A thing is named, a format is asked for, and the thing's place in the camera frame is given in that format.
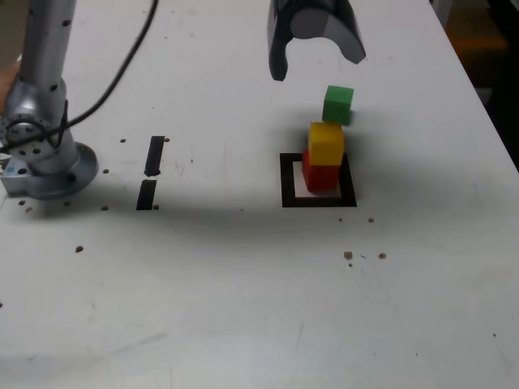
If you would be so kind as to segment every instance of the black square outline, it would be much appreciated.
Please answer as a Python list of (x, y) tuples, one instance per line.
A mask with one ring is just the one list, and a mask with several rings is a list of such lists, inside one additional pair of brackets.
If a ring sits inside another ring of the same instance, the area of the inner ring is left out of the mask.
[(357, 207), (354, 184), (351, 179), (348, 156), (342, 157), (339, 187), (341, 197), (295, 197), (294, 162), (302, 162), (302, 153), (281, 153), (279, 155), (281, 171), (281, 201), (283, 208), (311, 207)]

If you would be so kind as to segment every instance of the black cable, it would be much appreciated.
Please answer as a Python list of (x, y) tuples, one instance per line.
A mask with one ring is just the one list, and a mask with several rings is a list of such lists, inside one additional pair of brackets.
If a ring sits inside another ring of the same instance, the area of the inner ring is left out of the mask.
[(95, 113), (110, 97), (114, 89), (117, 87), (119, 81), (124, 76), (124, 73), (127, 71), (127, 67), (130, 65), (131, 60), (137, 53), (137, 50), (139, 50), (140, 45), (143, 43), (144, 38), (148, 34), (148, 30), (150, 26), (152, 25), (152, 21), (155, 18), (155, 13), (157, 11), (157, 7), (159, 5), (159, 0), (152, 0), (152, 6), (148, 12), (148, 17), (146, 18), (146, 22), (144, 23), (143, 29), (141, 30), (139, 36), (137, 37), (137, 40), (131, 47), (130, 53), (128, 53), (127, 57), (124, 59), (124, 62), (122, 63), (121, 67), (119, 68), (117, 74), (115, 75), (114, 80), (111, 82), (111, 84), (106, 89), (105, 93), (101, 96), (101, 98), (97, 101), (96, 104), (94, 104), (90, 109), (85, 111), (84, 113), (80, 114), (77, 118), (73, 118), (70, 120), (65, 126), (61, 125), (59, 127), (53, 128), (52, 130), (46, 131), (45, 133), (31, 136), (30, 138), (26, 138), (24, 140), (20, 140), (18, 142), (12, 142), (7, 144), (6, 146), (0, 148), (0, 154), (6, 154), (15, 147), (23, 146), (26, 143), (31, 143), (35, 141), (39, 141), (45, 138), (48, 138), (54, 134), (57, 134), (60, 131), (68, 130), (69, 128), (75, 126), (76, 124), (81, 123), (83, 120), (91, 116), (93, 113)]

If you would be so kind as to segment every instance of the red cube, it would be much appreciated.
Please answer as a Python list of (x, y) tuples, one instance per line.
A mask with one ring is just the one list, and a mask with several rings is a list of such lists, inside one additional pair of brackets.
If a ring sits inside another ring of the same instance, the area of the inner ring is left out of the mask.
[(308, 150), (302, 154), (302, 175), (309, 192), (337, 188), (341, 166), (312, 166)]

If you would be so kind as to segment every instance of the white tabletop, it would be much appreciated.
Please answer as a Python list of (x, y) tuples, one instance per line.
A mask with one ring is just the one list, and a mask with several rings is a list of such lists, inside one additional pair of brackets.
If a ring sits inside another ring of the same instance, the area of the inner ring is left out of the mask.
[[(294, 41), (277, 83), (267, 0), (161, 1), (74, 130), (109, 173), (69, 207), (2, 200), (2, 389), (517, 388), (517, 171), (429, 2), (352, 6), (367, 59)], [(148, 7), (78, 1), (71, 116)], [(279, 154), (329, 84), (355, 89), (358, 207), (282, 208)], [(137, 212), (153, 135), (160, 209)]]

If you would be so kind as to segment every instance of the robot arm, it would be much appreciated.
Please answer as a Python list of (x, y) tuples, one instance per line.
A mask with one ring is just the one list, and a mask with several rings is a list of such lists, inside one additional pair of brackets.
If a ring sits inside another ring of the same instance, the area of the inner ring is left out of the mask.
[[(62, 79), (75, 0), (29, 0), (21, 69), (0, 121), (0, 143), (11, 149), (2, 183), (11, 197), (59, 199), (88, 185), (97, 174), (95, 153), (74, 142), (70, 127), (96, 111), (114, 90), (142, 43), (158, 0), (115, 80), (89, 111), (67, 118)], [(282, 81), (288, 70), (285, 50), (294, 38), (327, 37), (354, 63), (365, 57), (348, 0), (272, 0), (268, 22), (272, 77)]]
[[(0, 122), (0, 142), (19, 142), (67, 122), (63, 65), (75, 0), (30, 0), (22, 63)], [(56, 199), (83, 189), (97, 173), (96, 156), (70, 130), (11, 151), (2, 175), (10, 196)]]

